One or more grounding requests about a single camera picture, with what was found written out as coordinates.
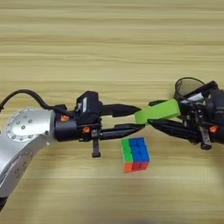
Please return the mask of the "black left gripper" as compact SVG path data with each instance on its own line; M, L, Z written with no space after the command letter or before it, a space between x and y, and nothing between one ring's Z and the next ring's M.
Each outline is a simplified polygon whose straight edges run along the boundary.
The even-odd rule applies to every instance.
M125 104L103 105L101 116L130 116L141 109ZM144 124L124 123L117 124L110 129L102 129L101 140L110 140L127 137L145 127ZM79 142L93 141L93 158L101 156L99 150L99 133L101 128L101 118L98 111L74 110L70 112L70 117L66 115L55 116L54 135L59 142L78 140Z

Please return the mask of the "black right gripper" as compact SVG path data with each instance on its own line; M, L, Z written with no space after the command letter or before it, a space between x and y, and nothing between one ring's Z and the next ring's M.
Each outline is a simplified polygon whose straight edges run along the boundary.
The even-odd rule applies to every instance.
M168 106L171 100L150 101L149 106ZM203 150L210 150L212 143L224 144L224 106L216 106L212 100L202 102L180 102L179 108L183 123L166 119L148 120L148 124L165 134L200 144Z

